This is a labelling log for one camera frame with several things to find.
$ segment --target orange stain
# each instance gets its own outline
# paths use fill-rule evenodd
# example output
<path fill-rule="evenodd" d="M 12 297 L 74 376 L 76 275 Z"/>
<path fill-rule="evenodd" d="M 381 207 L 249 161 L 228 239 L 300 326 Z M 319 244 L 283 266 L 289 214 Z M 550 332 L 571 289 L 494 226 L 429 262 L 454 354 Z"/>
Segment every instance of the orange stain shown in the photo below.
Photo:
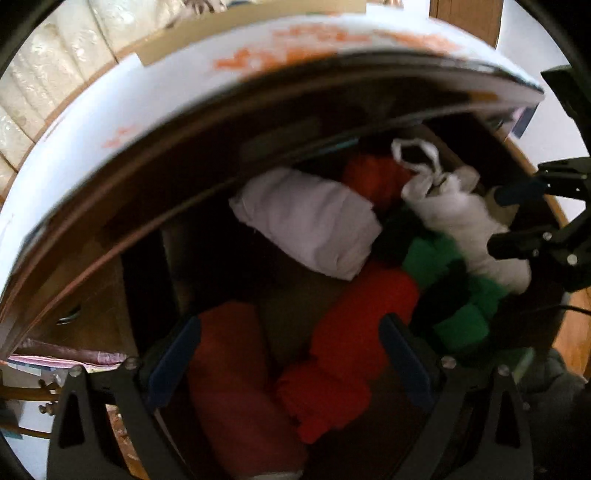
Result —
<path fill-rule="evenodd" d="M 419 35 L 412 32 L 392 32 L 374 30 L 378 37 L 394 40 L 406 47 L 428 50 L 436 54 L 448 54 L 461 50 L 463 47 L 439 34 Z"/>
<path fill-rule="evenodd" d="M 335 52 L 333 48 L 317 48 L 307 46 L 285 46 L 265 48 L 242 48 L 232 58 L 216 60 L 216 70 L 236 70 L 245 74 L 268 72 L 280 67 L 301 63 Z"/>
<path fill-rule="evenodd" d="M 319 23 L 293 25 L 287 30 L 275 30 L 275 38 L 315 37 L 319 41 L 335 41 L 338 43 L 369 43 L 369 35 L 352 34 L 348 30 L 336 25 Z"/>
<path fill-rule="evenodd" d="M 101 145 L 102 148 L 118 148 L 123 144 L 123 138 L 134 133 L 138 128 L 135 125 L 119 127 L 115 130 L 115 136 Z"/>
<path fill-rule="evenodd" d="M 119 127 L 115 133 L 117 133 L 118 136 L 122 137 L 124 135 L 128 135 L 131 134 L 133 132 L 135 132 L 136 130 L 136 126 L 135 125 L 131 125 L 131 127 Z"/>
<path fill-rule="evenodd" d="M 117 148 L 121 146 L 121 139 L 120 138 L 113 138 L 112 140 L 107 140 L 105 143 L 101 145 L 103 148 Z"/>

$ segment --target black cable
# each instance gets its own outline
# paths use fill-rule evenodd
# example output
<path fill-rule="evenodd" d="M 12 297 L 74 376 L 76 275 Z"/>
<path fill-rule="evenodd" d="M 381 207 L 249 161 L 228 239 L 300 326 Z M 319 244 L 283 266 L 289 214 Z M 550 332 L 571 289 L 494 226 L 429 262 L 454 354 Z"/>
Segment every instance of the black cable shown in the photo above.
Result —
<path fill-rule="evenodd" d="M 584 313 L 585 315 L 588 315 L 591 317 L 591 310 L 582 309 L 581 307 L 574 307 L 572 305 L 562 305 L 562 304 L 540 307 L 539 309 L 530 310 L 530 311 L 524 312 L 524 313 L 544 312 L 546 310 L 552 310 L 552 309 L 572 310 L 573 312 Z"/>
<path fill-rule="evenodd" d="M 518 317 L 520 315 L 524 315 L 524 314 L 530 314 L 530 313 L 538 313 L 538 312 L 545 312 L 547 310 L 554 310 L 554 309 L 562 309 L 562 310 L 572 310 L 573 312 L 579 312 L 579 313 L 583 313 L 589 317 L 591 317 L 591 310 L 587 310 L 587 309 L 582 309 L 581 307 L 574 307 L 572 305 L 563 305 L 563 304 L 556 304 L 556 305 L 546 305 L 545 307 L 540 307 L 539 309 L 534 309 L 534 310 L 526 310 L 524 312 L 518 312 L 516 314 L 511 314 L 511 315 L 501 315 L 501 318 L 506 318 L 506 317 Z"/>

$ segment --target pink fabric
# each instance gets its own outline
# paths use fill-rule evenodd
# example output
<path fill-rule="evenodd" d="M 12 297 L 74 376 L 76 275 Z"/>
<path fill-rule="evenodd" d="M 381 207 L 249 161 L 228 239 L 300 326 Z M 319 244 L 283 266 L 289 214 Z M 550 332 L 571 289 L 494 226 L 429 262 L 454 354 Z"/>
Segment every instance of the pink fabric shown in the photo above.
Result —
<path fill-rule="evenodd" d="M 231 301 L 200 315 L 202 341 L 187 377 L 203 431 L 235 478 L 302 470 L 307 459 L 285 411 L 269 392 L 254 306 Z"/>

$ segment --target wooden floor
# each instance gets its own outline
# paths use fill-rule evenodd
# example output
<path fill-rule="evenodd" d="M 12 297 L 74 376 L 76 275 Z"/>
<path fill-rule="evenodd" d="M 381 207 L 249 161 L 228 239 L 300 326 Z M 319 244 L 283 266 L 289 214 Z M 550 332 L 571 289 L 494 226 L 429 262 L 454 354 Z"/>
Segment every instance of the wooden floor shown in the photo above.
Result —
<path fill-rule="evenodd" d="M 572 294 L 570 304 L 591 310 L 589 289 Z M 556 348 L 564 357 L 569 369 L 586 377 L 589 354 L 591 353 L 591 317 L 579 312 L 567 312 L 564 322 L 554 341 Z"/>

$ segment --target red cloth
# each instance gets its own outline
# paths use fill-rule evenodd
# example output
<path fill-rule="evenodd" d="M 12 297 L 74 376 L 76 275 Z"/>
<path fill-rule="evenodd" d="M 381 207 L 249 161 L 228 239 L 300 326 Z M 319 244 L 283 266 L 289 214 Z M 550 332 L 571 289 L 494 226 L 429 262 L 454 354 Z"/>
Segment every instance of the red cloth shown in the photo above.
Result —
<path fill-rule="evenodd" d="M 392 157 L 361 154 L 349 160 L 341 182 L 367 198 L 376 210 L 385 211 L 400 202 L 402 187 L 412 177 Z"/>
<path fill-rule="evenodd" d="M 409 324 L 418 297 L 407 273 L 369 262 L 322 318 L 312 336 L 310 359 L 286 369 L 276 384 L 304 443 L 342 429 L 368 408 L 369 382 L 388 364 L 379 341 L 380 320 L 396 313 Z"/>
<path fill-rule="evenodd" d="M 201 344 L 187 373 L 191 400 L 216 457 L 236 478 L 304 468 L 306 447 L 267 391 L 254 306 L 231 301 L 200 316 Z"/>

